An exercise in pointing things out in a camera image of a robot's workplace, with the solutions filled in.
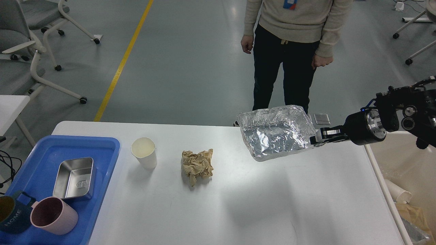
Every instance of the aluminum foil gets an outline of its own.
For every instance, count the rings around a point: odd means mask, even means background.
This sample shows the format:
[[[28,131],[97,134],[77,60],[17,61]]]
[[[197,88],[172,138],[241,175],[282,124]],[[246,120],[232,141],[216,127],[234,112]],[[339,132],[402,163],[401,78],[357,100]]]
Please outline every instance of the aluminum foil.
[[[285,105],[240,113],[242,138],[259,162],[296,154],[311,148],[316,130],[301,106]]]

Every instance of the dark blue mug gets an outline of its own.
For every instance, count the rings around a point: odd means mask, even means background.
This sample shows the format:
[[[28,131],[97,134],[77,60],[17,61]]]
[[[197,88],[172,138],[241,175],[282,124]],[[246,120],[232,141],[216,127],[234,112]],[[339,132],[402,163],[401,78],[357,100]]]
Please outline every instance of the dark blue mug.
[[[17,200],[21,194],[30,198],[27,205]],[[12,197],[0,197],[0,231],[18,234],[27,230],[31,225],[30,213],[32,212],[32,204],[35,201],[35,198],[24,191],[16,191]]]

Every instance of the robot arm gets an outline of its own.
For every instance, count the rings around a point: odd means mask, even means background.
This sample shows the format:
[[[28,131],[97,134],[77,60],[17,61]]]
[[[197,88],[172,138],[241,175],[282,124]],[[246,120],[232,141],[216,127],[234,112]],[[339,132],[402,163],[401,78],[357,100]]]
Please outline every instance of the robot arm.
[[[436,82],[434,76],[412,86],[393,88],[376,94],[368,106],[349,115],[344,125],[321,128],[311,137],[310,143],[322,146],[329,142],[351,140],[357,145],[383,141],[386,132],[399,129],[397,110],[402,110],[401,126],[415,135],[416,145],[425,149],[428,145],[436,147],[436,89],[426,89],[426,85]]]

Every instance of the chair wheel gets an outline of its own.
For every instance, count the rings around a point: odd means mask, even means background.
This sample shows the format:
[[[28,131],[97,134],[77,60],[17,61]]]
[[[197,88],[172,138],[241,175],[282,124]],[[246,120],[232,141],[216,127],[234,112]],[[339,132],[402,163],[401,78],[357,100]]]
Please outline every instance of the chair wheel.
[[[86,97],[81,97],[80,98],[80,104],[82,104],[82,105],[86,104],[87,101],[88,101],[88,99]]]

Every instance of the stainless steel container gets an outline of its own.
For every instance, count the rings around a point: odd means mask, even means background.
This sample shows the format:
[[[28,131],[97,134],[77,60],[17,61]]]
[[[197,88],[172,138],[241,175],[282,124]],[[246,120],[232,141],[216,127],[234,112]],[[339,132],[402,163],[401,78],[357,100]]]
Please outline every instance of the stainless steel container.
[[[61,199],[91,199],[94,176],[94,160],[90,157],[63,161],[59,166],[53,196]]]

